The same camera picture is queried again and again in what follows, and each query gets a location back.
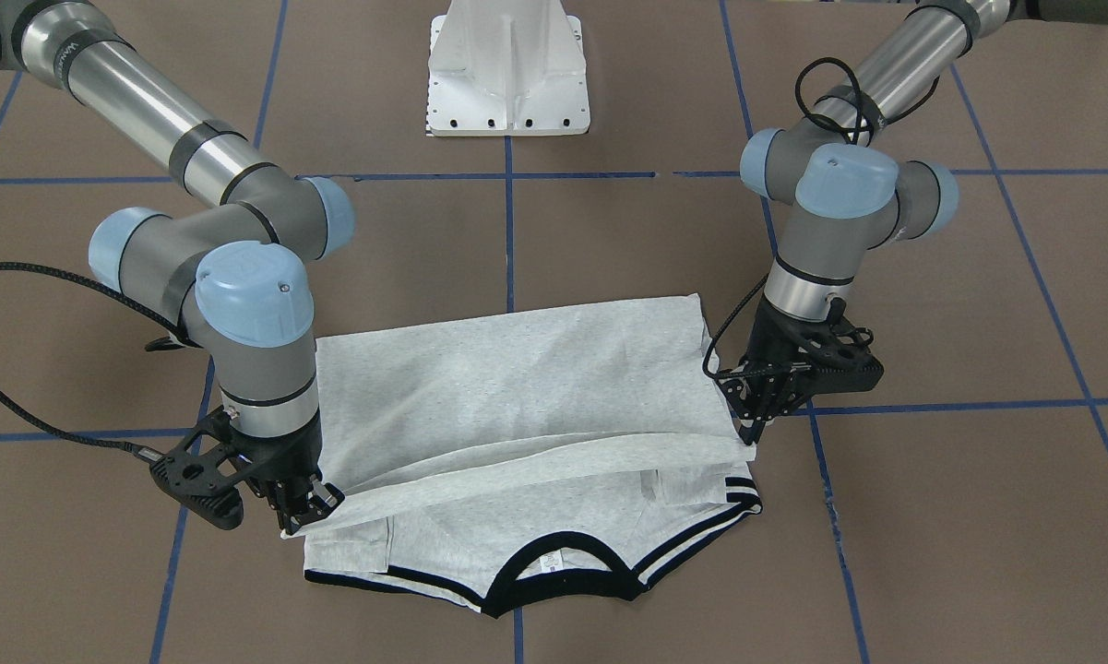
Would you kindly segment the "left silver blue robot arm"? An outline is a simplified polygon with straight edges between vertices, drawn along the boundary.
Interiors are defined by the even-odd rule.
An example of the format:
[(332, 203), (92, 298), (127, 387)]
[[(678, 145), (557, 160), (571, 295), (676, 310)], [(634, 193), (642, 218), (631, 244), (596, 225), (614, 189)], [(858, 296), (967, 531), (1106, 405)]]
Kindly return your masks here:
[(743, 443), (815, 395), (866, 392), (883, 365), (874, 336), (847, 318), (865, 254), (946, 226), (960, 205), (948, 168), (896, 162), (871, 146), (890, 125), (932, 96), (946, 68), (1004, 25), (1009, 1), (923, 1), (843, 83), (807, 104), (789, 130), (748, 139), (740, 176), (765, 200), (790, 207), (738, 366), (714, 374)]

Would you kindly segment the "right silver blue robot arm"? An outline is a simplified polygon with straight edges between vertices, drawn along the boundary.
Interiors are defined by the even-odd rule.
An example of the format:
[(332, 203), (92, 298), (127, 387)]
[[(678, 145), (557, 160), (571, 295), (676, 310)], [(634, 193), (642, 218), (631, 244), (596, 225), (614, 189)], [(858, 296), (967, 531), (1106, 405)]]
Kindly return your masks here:
[(242, 487), (293, 537), (343, 502), (320, 469), (322, 425), (305, 266), (349, 243), (351, 201), (329, 178), (293, 178), (213, 116), (88, 1), (0, 1), (0, 71), (25, 72), (93, 110), (170, 173), (196, 215), (125, 207), (89, 241), (92, 277), (0, 262), (70, 280), (157, 321), (151, 351), (211, 354), (220, 407), (170, 451), (64, 432), (0, 390), (0, 402), (60, 440), (132, 454), (166, 496), (211, 525), (242, 525)]

